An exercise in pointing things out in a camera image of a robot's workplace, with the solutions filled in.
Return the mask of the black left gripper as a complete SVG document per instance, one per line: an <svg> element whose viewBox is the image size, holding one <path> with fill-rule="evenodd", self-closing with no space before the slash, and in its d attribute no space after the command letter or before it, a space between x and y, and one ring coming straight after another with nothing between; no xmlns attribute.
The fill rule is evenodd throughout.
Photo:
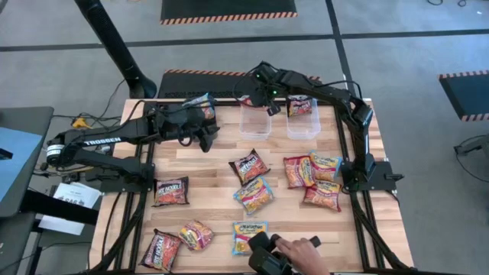
<svg viewBox="0 0 489 275"><path fill-rule="evenodd" d="M173 124L176 125L176 139L182 146L190 146L195 139L199 140L202 152L209 152L213 137L205 133L203 123L206 121L204 113L197 108L186 108L172 115Z"/></svg>

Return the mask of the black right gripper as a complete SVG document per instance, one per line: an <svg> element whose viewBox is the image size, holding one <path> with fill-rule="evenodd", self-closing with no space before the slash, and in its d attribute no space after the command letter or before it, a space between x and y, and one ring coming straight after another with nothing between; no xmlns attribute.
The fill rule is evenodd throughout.
<svg viewBox="0 0 489 275"><path fill-rule="evenodd" d="M277 83L265 83L261 85L262 105L267 109L269 116L274 116L281 112L280 104L277 103L277 98L283 98L285 87Z"/></svg>

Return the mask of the black fire noodle packet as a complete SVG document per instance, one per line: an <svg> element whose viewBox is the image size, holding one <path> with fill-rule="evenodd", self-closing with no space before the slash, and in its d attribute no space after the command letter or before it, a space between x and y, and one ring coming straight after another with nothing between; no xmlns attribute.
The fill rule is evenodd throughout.
<svg viewBox="0 0 489 275"><path fill-rule="evenodd" d="M238 177L242 186L270 171L270 168L265 164L255 149L252 149L246 157L230 161L228 165Z"/></svg>
<svg viewBox="0 0 489 275"><path fill-rule="evenodd" d="M297 115L311 114L313 99L307 95L289 95L287 97L287 115L289 117Z"/></svg>
<svg viewBox="0 0 489 275"><path fill-rule="evenodd" d="M154 236L144 252L140 265L171 271L182 241L176 235L154 229Z"/></svg>
<svg viewBox="0 0 489 275"><path fill-rule="evenodd" d="M188 176L174 180L155 180L153 207L166 205L189 205L187 198L188 191Z"/></svg>

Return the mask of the blue Maruchan ramen packet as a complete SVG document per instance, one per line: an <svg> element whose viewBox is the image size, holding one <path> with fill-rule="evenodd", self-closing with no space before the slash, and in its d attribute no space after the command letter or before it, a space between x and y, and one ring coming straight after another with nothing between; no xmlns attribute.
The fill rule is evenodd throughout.
<svg viewBox="0 0 489 275"><path fill-rule="evenodd" d="M200 109L204 113L205 118L210 120L215 117L215 103L216 100L210 94L206 93L200 97L184 102L182 106Z"/></svg>
<svg viewBox="0 0 489 275"><path fill-rule="evenodd" d="M315 180L335 180L342 164L341 157L323 157L315 151L310 151L309 158Z"/></svg>
<svg viewBox="0 0 489 275"><path fill-rule="evenodd" d="M274 200L272 189L262 176L241 187L233 197L242 204L247 215L252 215Z"/></svg>
<svg viewBox="0 0 489 275"><path fill-rule="evenodd" d="M267 232L268 222L234 222L233 223L233 255L249 255L251 248L248 242L256 234Z"/></svg>

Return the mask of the clear plastic bin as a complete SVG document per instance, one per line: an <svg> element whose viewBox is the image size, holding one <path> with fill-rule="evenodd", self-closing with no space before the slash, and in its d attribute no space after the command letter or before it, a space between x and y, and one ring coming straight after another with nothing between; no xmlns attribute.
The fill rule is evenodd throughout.
<svg viewBox="0 0 489 275"><path fill-rule="evenodd" d="M291 140L312 140L320 131L317 100L313 99L312 113L289 117L287 115L287 137Z"/></svg>
<svg viewBox="0 0 489 275"><path fill-rule="evenodd" d="M241 105L239 133L244 140L267 140L271 128L272 121L266 108Z"/></svg>

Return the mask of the black mat striped edge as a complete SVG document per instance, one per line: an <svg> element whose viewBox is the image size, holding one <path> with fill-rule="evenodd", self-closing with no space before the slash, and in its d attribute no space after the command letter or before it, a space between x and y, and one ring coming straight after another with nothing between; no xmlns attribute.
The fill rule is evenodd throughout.
<svg viewBox="0 0 489 275"><path fill-rule="evenodd" d="M248 21L298 16L295 0L162 0L162 25Z"/></svg>
<svg viewBox="0 0 489 275"><path fill-rule="evenodd" d="M461 121L489 121L489 70L440 74L439 83Z"/></svg>
<svg viewBox="0 0 489 275"><path fill-rule="evenodd" d="M215 99L239 97L239 89L258 88L259 82L245 72L213 70L166 70L162 76L159 99L192 99L206 93Z"/></svg>

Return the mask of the black handheld device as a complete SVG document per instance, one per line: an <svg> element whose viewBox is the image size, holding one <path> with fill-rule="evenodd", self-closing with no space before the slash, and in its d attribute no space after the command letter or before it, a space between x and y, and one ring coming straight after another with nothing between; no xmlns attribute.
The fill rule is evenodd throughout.
<svg viewBox="0 0 489 275"><path fill-rule="evenodd" d="M278 234L268 237L266 233L256 234L248 242L251 247L251 256L248 265L259 275L303 275L294 268L290 259L280 252L275 244ZM316 249L320 244L318 237L308 239Z"/></svg>

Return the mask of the black ribbed pole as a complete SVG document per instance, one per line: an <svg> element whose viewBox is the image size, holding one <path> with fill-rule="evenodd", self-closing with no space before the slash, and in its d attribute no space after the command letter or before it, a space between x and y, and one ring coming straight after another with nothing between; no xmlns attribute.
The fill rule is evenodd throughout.
<svg viewBox="0 0 489 275"><path fill-rule="evenodd" d="M100 0L74 0L90 27L118 67L131 99L152 99L156 84L140 70Z"/></svg>

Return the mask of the white paper sheet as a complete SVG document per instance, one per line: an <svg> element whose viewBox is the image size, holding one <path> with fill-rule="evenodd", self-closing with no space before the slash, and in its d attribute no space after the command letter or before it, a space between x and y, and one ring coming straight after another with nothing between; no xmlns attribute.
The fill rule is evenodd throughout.
<svg viewBox="0 0 489 275"><path fill-rule="evenodd" d="M53 194L55 199L69 202L75 205L92 209L101 192L98 189L86 186L82 183L60 183ZM49 215L43 215L39 226L42 229L58 231L70 235L81 235L85 225L80 222L68 221L64 218L56 218Z"/></svg>

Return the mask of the person's hand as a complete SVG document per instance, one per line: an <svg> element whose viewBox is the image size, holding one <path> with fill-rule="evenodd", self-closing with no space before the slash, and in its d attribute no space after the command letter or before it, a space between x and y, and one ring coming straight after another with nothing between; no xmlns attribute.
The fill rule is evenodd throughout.
<svg viewBox="0 0 489 275"><path fill-rule="evenodd" d="M280 252L285 254L296 270L303 275L330 275L328 267L314 248L311 241L301 238L288 241L278 238L275 244Z"/></svg>

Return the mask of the black stand beam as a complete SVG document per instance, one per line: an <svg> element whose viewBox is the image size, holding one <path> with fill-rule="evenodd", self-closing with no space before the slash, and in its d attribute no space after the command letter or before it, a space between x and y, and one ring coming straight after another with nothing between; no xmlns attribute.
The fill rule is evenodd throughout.
<svg viewBox="0 0 489 275"><path fill-rule="evenodd" d="M40 192L28 190L24 194L20 210L63 218L72 222L96 225L99 212L70 202L64 202Z"/></svg>

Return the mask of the dark grey side desk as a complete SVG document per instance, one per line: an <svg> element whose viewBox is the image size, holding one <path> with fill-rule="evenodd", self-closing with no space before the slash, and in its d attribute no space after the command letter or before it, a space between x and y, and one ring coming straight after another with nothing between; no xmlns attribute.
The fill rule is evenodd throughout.
<svg viewBox="0 0 489 275"><path fill-rule="evenodd" d="M0 219L16 215L28 189L34 167L47 134L52 107L0 108L0 127L41 136L40 143L22 168L6 196L0 202Z"/></svg>

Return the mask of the blue desk panel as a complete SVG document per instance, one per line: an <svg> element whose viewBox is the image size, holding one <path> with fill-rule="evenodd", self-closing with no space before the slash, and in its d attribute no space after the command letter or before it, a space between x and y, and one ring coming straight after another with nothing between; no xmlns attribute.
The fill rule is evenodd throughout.
<svg viewBox="0 0 489 275"><path fill-rule="evenodd" d="M12 153L11 159L0 160L0 202L6 196L40 140L41 136L38 134L0 127L0 149Z"/></svg>

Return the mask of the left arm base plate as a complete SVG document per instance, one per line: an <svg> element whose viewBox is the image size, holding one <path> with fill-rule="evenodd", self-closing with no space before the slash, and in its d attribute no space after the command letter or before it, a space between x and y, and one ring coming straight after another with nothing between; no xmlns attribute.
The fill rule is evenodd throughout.
<svg viewBox="0 0 489 275"><path fill-rule="evenodd" d="M141 193L152 190L154 171L153 165L144 164L141 176L123 176L116 170L96 167L85 172L85 180L100 181L102 193Z"/></svg>

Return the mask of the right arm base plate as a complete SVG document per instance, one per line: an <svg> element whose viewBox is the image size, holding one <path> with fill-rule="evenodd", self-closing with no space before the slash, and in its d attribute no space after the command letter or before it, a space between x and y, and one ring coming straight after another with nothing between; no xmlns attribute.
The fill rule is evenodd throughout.
<svg viewBox="0 0 489 275"><path fill-rule="evenodd" d="M358 166L355 162L345 162L341 166L341 173L344 186L349 192L392 191L397 188L396 182L404 178L403 174L394 173L387 161L374 161L368 168Z"/></svg>

